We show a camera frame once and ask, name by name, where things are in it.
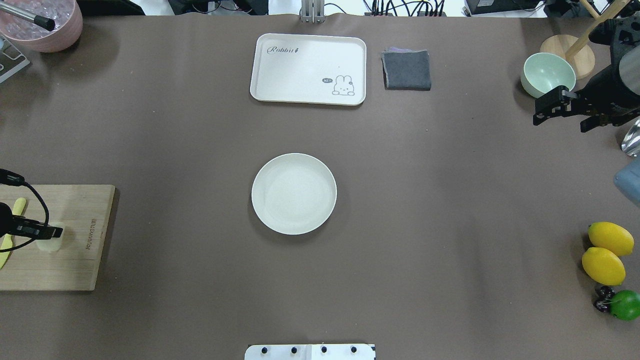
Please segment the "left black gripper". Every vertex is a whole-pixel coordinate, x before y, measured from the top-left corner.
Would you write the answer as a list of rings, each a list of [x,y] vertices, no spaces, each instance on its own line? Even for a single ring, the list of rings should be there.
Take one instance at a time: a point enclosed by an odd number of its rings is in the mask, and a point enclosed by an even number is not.
[[[14,215],[6,203],[0,203],[0,236],[13,235],[29,239],[58,239],[64,228]]]

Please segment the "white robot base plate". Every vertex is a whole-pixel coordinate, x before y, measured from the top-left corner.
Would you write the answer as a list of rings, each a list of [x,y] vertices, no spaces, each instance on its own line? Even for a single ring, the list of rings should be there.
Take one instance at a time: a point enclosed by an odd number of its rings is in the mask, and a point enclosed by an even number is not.
[[[377,351],[366,343],[254,344],[245,360],[375,360]]]

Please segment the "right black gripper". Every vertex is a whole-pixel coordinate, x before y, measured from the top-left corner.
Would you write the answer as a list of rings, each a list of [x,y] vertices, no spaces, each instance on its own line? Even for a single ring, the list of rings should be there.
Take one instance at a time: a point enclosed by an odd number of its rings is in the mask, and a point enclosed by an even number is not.
[[[589,34],[595,44],[609,47],[611,64],[593,75],[577,92],[556,86],[535,100],[534,126],[556,117],[587,116],[580,132],[618,127],[639,116],[639,16],[610,19]]]

